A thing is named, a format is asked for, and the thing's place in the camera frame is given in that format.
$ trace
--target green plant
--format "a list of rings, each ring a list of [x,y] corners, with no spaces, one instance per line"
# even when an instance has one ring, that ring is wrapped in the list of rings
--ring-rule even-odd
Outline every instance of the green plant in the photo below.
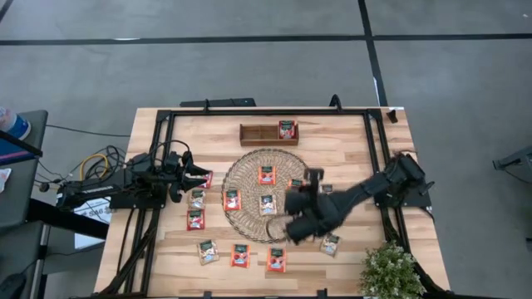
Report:
[[[421,297],[425,288],[414,272],[414,257],[395,242],[378,249],[366,250],[361,287],[365,296],[379,299],[413,299]]]

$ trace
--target concrete floor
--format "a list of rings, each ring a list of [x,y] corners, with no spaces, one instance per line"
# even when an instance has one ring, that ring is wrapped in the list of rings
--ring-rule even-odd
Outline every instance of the concrete floor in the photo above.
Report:
[[[532,32],[526,0],[367,0],[367,9],[376,35]],[[265,34],[363,27],[353,0],[14,0],[0,23],[0,40]],[[436,181],[436,230],[453,291],[529,298],[532,186],[495,172],[491,160],[531,143],[532,40],[376,48],[388,103],[406,107],[421,166]],[[0,47],[0,66],[1,105],[116,134],[131,131],[137,107],[183,100],[326,105],[337,93],[344,105],[377,105],[365,42]],[[42,162],[66,173],[108,144],[125,149],[127,139],[49,129]],[[72,249],[70,233],[51,240],[56,251]],[[69,272],[50,276],[46,298],[88,295],[98,255],[81,254]]]

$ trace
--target round woven basket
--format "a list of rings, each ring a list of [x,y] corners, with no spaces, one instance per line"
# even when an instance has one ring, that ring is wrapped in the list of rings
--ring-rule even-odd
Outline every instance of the round woven basket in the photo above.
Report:
[[[259,167],[275,166],[275,185],[259,184]],[[230,189],[240,190],[242,208],[227,211],[225,217],[242,236],[259,243],[278,243],[284,240],[283,222],[272,221],[270,233],[266,233],[266,223],[276,216],[261,216],[260,197],[273,195],[277,204],[277,214],[284,211],[284,195],[290,179],[303,179],[307,165],[296,155],[281,149],[257,149],[245,154],[234,162],[222,184],[222,198]]]

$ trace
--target wooden tray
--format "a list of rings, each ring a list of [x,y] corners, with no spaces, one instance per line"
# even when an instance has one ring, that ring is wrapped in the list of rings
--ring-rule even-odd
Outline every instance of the wooden tray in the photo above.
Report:
[[[296,124],[295,138],[280,139],[278,125],[240,125],[240,146],[298,145],[299,126]]]

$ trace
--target wooden tabletop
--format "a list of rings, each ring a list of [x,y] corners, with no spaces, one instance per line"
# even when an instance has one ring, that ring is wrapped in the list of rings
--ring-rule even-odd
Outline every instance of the wooden tabletop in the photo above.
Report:
[[[137,110],[127,159],[150,150],[157,110]],[[214,171],[211,189],[207,190],[207,227],[203,231],[187,232],[187,204],[172,203],[170,198],[167,199],[168,204],[161,212],[157,231],[148,294],[150,297],[202,296],[204,291],[212,291],[214,296],[314,296],[317,289],[325,287],[331,296],[363,295],[360,293],[358,279],[363,270],[361,260],[366,256],[365,249],[377,248],[384,242],[381,216],[372,204],[372,199],[356,206],[346,222],[335,230],[334,233],[342,238],[336,257],[319,252],[318,241],[299,246],[279,244],[287,248],[288,262],[285,273],[266,272],[268,245],[253,243],[241,237],[224,216],[220,190],[225,173],[234,161],[257,149],[240,146],[239,125],[277,124],[279,120],[286,119],[287,116],[176,118],[173,139],[188,143],[195,163]],[[324,168],[324,184],[332,184],[334,189],[346,189],[372,175],[366,131],[361,116],[302,115],[289,119],[299,123],[299,145],[280,148],[297,155],[309,167]],[[399,122],[396,124],[392,124],[387,118],[384,120],[390,151],[414,150],[404,110],[397,111],[397,119]],[[383,168],[377,129],[374,123],[372,125]],[[183,146],[178,144],[172,144],[171,149],[177,152],[184,150]],[[447,289],[449,283],[432,220],[419,208],[404,208],[403,212],[415,258],[439,286]],[[128,214],[128,210],[119,210],[112,216],[96,280],[96,292],[106,287],[116,274]],[[136,213],[130,224],[124,261],[131,250],[135,218]],[[207,239],[217,242],[219,261],[201,266],[196,244]],[[249,268],[229,266],[231,245],[235,243],[250,245]],[[143,260],[138,264],[134,291],[140,288]]]

